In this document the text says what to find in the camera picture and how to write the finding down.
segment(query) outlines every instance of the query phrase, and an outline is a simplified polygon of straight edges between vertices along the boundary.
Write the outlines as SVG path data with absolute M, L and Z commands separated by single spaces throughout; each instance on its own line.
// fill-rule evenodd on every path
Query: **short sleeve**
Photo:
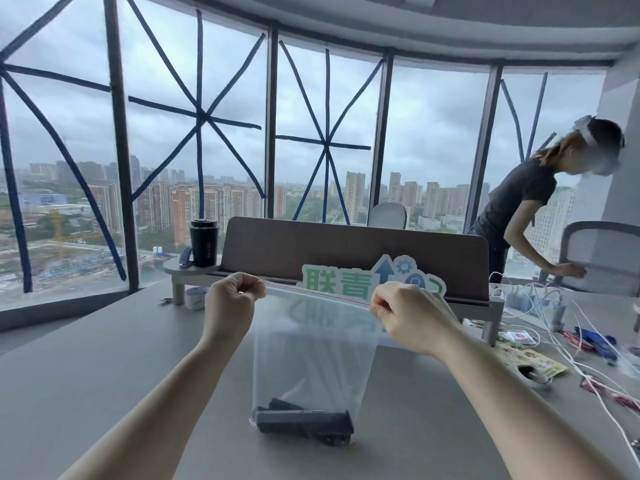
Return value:
M 538 175 L 528 181 L 522 192 L 523 200 L 537 200 L 546 205 L 556 190 L 556 179 L 550 175 Z

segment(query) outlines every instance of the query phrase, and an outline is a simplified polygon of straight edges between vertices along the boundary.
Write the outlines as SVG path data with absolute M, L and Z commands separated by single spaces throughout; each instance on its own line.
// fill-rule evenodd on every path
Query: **office chair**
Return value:
M 384 229 L 404 229 L 406 227 L 406 209 L 398 202 L 383 202 L 371 209 L 367 227 Z
M 562 236 L 560 263 L 584 266 L 582 279 L 556 276 L 555 286 L 574 291 L 638 297 L 640 294 L 640 227 L 617 222 L 569 224 Z M 545 283 L 548 273 L 541 272 Z M 634 331 L 640 330 L 640 315 Z

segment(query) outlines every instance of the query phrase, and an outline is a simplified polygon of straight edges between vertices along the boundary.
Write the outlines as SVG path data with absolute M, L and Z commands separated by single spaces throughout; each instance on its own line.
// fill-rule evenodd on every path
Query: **sign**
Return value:
M 302 266 L 302 283 L 298 286 L 369 302 L 376 286 L 386 282 L 416 285 L 441 296 L 447 292 L 445 282 L 418 269 L 411 256 L 402 255 L 392 260 L 388 254 L 383 255 L 370 271 L 305 264 Z

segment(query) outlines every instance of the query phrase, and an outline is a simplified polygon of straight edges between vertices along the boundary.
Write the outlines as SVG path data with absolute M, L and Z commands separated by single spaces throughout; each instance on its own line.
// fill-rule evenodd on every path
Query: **brown divider panel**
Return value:
M 221 271 L 302 281 L 303 264 L 371 269 L 383 254 L 413 257 L 448 298 L 489 299 L 487 244 L 473 235 L 233 217 Z

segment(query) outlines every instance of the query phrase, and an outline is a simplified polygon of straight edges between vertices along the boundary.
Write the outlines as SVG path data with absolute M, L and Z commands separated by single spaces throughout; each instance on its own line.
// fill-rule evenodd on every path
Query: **forearm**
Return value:
M 553 268 L 553 265 L 549 263 L 549 261 L 547 261 L 539 252 L 537 252 L 523 234 L 508 234 L 504 236 L 504 239 L 513 249 L 522 254 L 540 269 L 549 271 Z
M 453 333 L 443 362 L 467 395 L 514 480 L 622 480 L 599 451 L 529 387 L 491 349 Z
M 61 480 L 171 479 L 232 351 L 196 347 Z

